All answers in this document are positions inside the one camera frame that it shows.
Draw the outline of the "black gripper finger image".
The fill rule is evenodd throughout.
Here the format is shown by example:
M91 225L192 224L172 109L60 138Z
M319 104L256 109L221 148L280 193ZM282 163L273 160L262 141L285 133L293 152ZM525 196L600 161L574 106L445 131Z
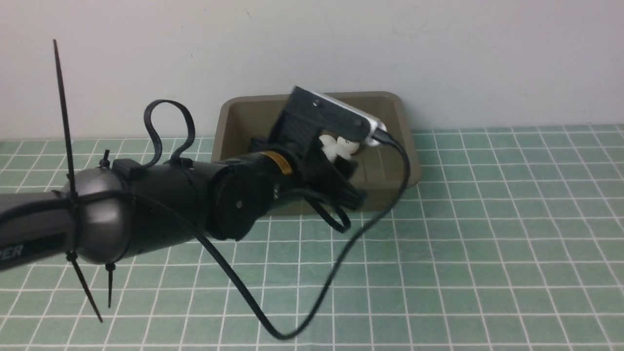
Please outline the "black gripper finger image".
M339 171L330 171L323 175L322 192L350 211L360 209L367 196L366 191L354 187Z

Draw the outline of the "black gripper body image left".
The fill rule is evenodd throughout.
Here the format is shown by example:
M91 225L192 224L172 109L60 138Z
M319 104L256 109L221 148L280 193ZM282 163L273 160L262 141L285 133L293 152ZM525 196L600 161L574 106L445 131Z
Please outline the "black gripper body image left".
M298 143L291 138L272 140L268 137L252 137L248 147L250 152L275 151L285 156L290 166L293 166L295 183L322 193L322 177L330 171L341 172L349 181L356 173L356 161L352 158L337 156L335 162L330 162L322 151L320 140Z

